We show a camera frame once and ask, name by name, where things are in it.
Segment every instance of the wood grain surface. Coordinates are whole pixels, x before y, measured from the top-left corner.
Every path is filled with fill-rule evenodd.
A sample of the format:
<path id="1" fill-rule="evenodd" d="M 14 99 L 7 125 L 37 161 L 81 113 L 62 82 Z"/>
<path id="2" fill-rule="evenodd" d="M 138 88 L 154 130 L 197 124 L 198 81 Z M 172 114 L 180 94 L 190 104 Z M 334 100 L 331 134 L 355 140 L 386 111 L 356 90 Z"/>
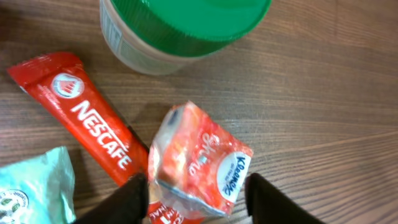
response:
<path id="1" fill-rule="evenodd" d="M 81 215 L 116 184 L 6 68 L 76 53 L 150 145 L 171 105 L 194 101 L 254 149 L 258 172 L 327 223 L 398 223 L 398 1 L 274 0 L 224 51 L 164 77 L 106 45 L 98 0 L 0 0 L 0 166 L 66 145 Z M 243 193 L 229 218 L 250 223 Z"/>

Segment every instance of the green lid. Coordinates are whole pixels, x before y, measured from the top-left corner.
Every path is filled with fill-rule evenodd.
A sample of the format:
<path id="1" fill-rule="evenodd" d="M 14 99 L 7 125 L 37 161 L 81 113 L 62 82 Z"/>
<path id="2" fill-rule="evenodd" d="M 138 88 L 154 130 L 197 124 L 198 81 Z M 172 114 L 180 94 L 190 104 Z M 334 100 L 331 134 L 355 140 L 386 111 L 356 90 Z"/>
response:
<path id="1" fill-rule="evenodd" d="M 198 57 L 241 38 L 264 17 L 271 0 L 111 0 L 121 19 L 149 45 Z"/>

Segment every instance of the plastic container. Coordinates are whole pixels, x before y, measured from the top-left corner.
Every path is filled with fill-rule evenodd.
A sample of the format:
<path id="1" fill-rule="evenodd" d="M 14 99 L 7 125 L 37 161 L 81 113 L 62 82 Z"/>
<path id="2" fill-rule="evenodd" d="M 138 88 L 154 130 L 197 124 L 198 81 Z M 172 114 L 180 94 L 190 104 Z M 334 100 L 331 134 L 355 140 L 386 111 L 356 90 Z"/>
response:
<path id="1" fill-rule="evenodd" d="M 271 0 L 100 0 L 101 28 L 128 67 L 165 75 L 240 39 L 270 5 Z"/>

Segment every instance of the mint green packet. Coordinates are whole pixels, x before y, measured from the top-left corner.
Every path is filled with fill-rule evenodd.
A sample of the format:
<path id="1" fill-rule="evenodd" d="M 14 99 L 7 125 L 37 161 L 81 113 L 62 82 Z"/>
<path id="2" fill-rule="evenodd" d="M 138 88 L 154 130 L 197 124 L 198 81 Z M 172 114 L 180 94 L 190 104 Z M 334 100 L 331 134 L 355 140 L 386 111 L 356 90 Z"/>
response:
<path id="1" fill-rule="evenodd" d="M 76 219 L 75 174 L 65 146 L 0 168 L 0 224 L 60 224 Z"/>

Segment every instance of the red wrapper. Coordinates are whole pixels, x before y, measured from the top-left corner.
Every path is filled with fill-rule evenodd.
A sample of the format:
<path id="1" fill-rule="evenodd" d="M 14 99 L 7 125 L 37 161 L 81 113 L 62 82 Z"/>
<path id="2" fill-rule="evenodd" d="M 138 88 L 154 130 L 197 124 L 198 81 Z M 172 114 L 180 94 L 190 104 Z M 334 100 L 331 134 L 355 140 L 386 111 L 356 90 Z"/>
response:
<path id="1" fill-rule="evenodd" d="M 123 185 L 147 173 L 148 153 L 105 102 L 78 57 L 59 52 L 8 69 L 30 96 L 56 117 L 102 168 Z"/>
<path id="2" fill-rule="evenodd" d="M 165 117 L 149 154 L 161 202 L 186 218 L 228 216 L 253 152 L 192 102 Z"/>

